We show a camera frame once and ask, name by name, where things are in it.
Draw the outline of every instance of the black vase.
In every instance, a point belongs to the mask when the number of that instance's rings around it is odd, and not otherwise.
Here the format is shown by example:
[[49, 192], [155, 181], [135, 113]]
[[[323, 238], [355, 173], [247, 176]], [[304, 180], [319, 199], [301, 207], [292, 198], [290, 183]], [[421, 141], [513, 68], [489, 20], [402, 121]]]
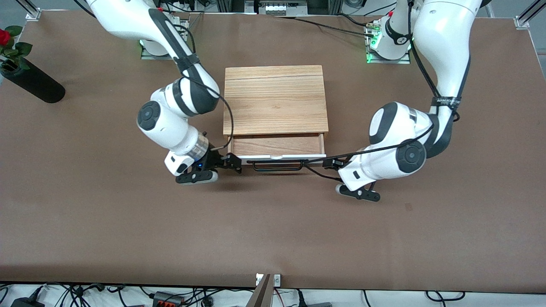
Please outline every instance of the black vase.
[[26, 63], [30, 69], [22, 69], [19, 66], [12, 72], [0, 69], [0, 73], [4, 78], [47, 103], [56, 103], [63, 99], [66, 91], [62, 85], [34, 66], [29, 60], [22, 58], [21, 62]]

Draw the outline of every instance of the red wire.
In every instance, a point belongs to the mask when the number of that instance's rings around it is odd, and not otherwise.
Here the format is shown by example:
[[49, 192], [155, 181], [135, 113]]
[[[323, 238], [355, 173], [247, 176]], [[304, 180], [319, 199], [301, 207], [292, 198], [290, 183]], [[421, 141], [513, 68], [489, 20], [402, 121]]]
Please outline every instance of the red wire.
[[275, 292], [277, 292], [277, 296], [278, 296], [279, 300], [281, 301], [281, 305], [282, 305], [282, 307], [284, 307], [284, 302], [282, 301], [281, 294], [278, 292], [277, 289], [275, 289]]

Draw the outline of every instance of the wooden drawer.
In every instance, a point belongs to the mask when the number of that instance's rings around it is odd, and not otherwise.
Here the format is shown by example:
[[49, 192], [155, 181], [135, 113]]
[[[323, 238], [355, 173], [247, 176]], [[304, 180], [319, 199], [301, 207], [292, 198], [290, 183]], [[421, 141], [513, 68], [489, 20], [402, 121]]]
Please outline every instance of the wooden drawer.
[[235, 135], [228, 151], [249, 160], [301, 160], [325, 157], [324, 134]]

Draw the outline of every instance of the red rose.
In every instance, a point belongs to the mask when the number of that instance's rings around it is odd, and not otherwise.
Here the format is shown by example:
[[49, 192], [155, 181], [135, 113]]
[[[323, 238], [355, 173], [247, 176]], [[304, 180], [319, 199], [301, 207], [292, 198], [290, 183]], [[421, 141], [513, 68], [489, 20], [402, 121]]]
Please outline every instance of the red rose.
[[8, 44], [8, 42], [9, 42], [10, 38], [11, 38], [11, 36], [9, 35], [8, 31], [4, 31], [4, 30], [0, 29], [0, 45], [6, 46]]

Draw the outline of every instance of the metal leg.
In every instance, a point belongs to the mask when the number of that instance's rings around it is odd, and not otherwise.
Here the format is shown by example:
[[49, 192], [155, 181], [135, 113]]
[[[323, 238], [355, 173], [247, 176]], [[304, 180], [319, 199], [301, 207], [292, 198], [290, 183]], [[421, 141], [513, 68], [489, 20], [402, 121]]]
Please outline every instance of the metal leg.
[[15, 0], [27, 11], [27, 20], [36, 21], [40, 18], [40, 8], [36, 7], [30, 0]]
[[273, 279], [273, 275], [267, 274], [260, 280], [246, 307], [271, 307], [273, 284], [275, 283]]
[[546, 7], [546, 0], [536, 0], [523, 13], [515, 17], [518, 28], [529, 28], [529, 21], [533, 19], [540, 11]]

